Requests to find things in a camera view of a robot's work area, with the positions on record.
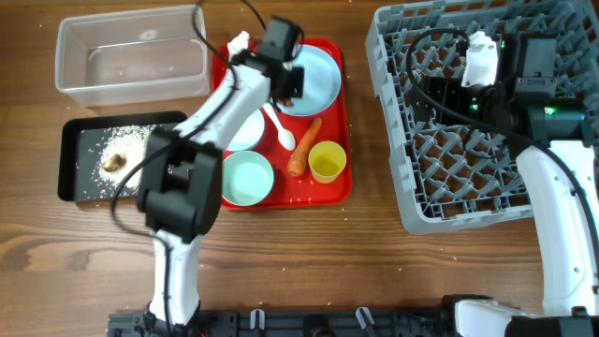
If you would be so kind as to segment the brown food scrap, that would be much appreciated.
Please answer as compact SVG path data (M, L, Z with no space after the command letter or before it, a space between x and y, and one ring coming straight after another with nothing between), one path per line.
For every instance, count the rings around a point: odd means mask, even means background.
M125 164L126 159L123 156L121 156L120 154L114 154L101 164L101 168L106 172L114 172L119 170Z

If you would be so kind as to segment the white tissue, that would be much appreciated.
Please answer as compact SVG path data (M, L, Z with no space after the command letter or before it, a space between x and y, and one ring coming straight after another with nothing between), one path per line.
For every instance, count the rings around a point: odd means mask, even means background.
M234 55L249 48L250 35L246 31L241 31L236 37L230 40L227 44L228 58L231 59Z

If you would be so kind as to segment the green bowl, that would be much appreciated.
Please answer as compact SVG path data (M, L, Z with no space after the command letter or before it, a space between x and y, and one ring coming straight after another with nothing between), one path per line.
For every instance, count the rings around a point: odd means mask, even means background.
M262 154L241 151L223 161L222 197L230 204L256 205L269 195L273 185L272 165Z

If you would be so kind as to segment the yellow plastic cup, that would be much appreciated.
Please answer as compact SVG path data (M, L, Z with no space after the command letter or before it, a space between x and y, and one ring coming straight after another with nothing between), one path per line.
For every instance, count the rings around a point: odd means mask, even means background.
M332 183L347 164L345 149L334 141L318 142L309 152L308 164L319 183Z

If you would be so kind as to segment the orange carrot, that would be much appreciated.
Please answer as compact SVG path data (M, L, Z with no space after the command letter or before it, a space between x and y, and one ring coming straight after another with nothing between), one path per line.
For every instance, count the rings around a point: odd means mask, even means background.
M293 154L291 154L289 161L287 162L287 172L291 176L299 177L303 174L307 165L308 153L314 144L314 140L321 125L321 118L314 119L307 131L304 133Z

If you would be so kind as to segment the light blue bowl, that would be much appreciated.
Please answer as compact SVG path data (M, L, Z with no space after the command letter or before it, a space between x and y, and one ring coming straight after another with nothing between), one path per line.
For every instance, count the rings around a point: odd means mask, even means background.
M252 150L261 141L264 130L264 116L261 110L256 110L245 120L226 149L229 152Z

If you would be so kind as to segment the light blue plate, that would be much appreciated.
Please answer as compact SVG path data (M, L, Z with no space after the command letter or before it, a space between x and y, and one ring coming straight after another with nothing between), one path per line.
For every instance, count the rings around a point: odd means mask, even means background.
M293 66L304 69L302 97L294 97L292 106L280 105L290 116L307 117L327 109L341 91L341 70L332 56L315 46L304 45Z

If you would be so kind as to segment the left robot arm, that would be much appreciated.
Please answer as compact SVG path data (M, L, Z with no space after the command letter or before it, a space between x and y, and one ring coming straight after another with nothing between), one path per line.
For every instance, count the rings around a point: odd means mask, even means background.
M303 30L273 16L254 50L225 57L226 73L190 118L150 135L137 205L155 248L155 293L144 314L147 330L186 336L195 327L199 244L219 213L223 152L245 120L273 99L299 97L303 70L293 66Z

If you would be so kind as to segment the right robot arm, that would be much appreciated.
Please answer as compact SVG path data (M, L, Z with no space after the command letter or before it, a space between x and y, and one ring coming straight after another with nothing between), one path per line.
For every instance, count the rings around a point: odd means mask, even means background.
M456 336L594 336L598 332L596 138L584 104L556 94L551 34L452 33L460 80L412 80L418 120L504 136L533 208L544 273L539 315L485 296L448 296Z

